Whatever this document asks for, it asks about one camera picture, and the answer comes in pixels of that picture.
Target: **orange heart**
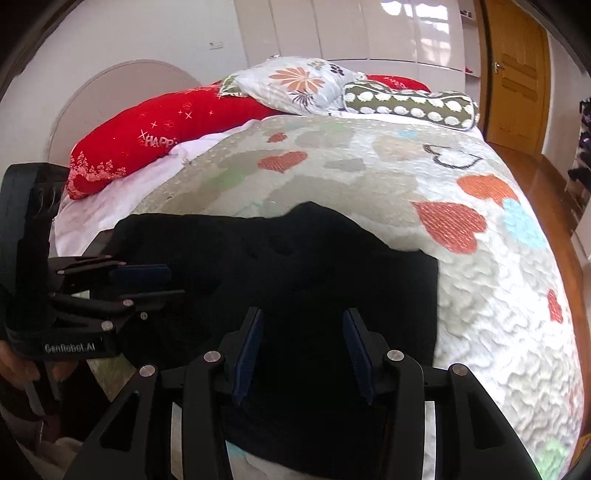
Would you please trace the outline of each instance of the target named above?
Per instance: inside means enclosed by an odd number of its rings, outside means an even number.
[[[558,303],[558,299],[556,298],[556,292],[552,289],[548,290],[548,309],[552,322],[562,323],[564,321],[562,318],[562,308],[560,308],[560,303]]]
[[[267,143],[283,142],[286,138],[287,138],[287,135],[285,135],[285,133],[279,132],[279,133],[271,135],[269,137],[269,140],[267,140]]]
[[[295,167],[298,163],[303,162],[308,158],[306,152],[287,152],[283,155],[277,155],[272,157],[265,157],[259,163],[258,167],[263,170],[273,170],[281,173],[285,173],[291,167]]]
[[[486,220],[460,203],[412,202],[425,229],[440,245],[455,254],[477,249],[475,233],[486,230]]]
[[[511,187],[494,175],[468,175],[456,181],[464,192],[477,199],[492,199],[501,207],[505,199],[513,199],[519,202]]]

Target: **door handle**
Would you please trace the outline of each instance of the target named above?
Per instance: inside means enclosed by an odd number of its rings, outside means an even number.
[[[505,70],[505,66],[497,61],[492,64],[492,67],[495,69],[495,73],[499,73],[499,70]]]

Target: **pillow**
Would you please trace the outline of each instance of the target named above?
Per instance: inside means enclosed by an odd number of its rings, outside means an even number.
[[[238,86],[243,94],[276,110],[328,115],[329,110],[343,108],[343,87],[364,78],[363,73],[322,59],[278,57],[230,75],[220,95],[234,95]]]
[[[392,75],[368,75],[368,80],[376,80],[384,85],[388,85],[394,90],[424,90],[425,92],[431,92],[427,85],[418,82],[413,79],[407,79],[406,77],[395,77]]]
[[[73,200],[101,191],[166,155],[176,144],[282,112],[254,98],[220,97],[218,85],[166,93],[95,128],[72,149],[66,184]]]
[[[478,104],[465,93],[392,90],[374,80],[349,83],[344,92],[351,113],[391,113],[455,130],[470,130],[479,119]]]
[[[248,95],[240,90],[240,87],[234,81],[236,80],[236,75],[230,75],[224,78],[220,84],[220,96],[232,96],[232,97],[247,97]]]

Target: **black heart outline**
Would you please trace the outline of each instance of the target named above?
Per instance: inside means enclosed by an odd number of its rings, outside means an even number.
[[[458,152],[463,153],[464,155],[470,155],[471,157],[475,158],[476,160],[473,161],[471,164],[466,165],[466,166],[463,166],[463,167],[458,167],[456,165],[449,165],[449,164],[443,163],[442,161],[439,160],[439,158],[441,157],[441,154],[433,151],[433,148],[432,147],[435,147],[435,148],[447,148],[448,150],[453,150],[453,148],[452,147],[441,147],[439,145],[423,144],[424,151],[427,152],[427,153],[429,153],[429,154],[431,154],[431,155],[433,155],[433,161],[437,165],[441,165],[442,167],[450,168],[452,170],[467,170],[469,168],[472,168],[474,165],[476,165],[480,160],[483,160],[482,157],[479,157],[477,155],[473,155],[471,153],[464,152],[462,150],[456,150]]]

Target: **bedspread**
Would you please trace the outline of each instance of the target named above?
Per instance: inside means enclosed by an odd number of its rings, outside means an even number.
[[[434,366],[466,364],[542,477],[564,474],[583,415],[570,310],[530,204],[483,141],[429,125],[270,118],[198,157],[135,213],[275,216],[307,200],[391,248],[439,260]],[[105,385],[103,368],[94,365]],[[426,409],[425,479],[435,453],[434,410]],[[235,478],[287,475],[235,448],[230,458]]]

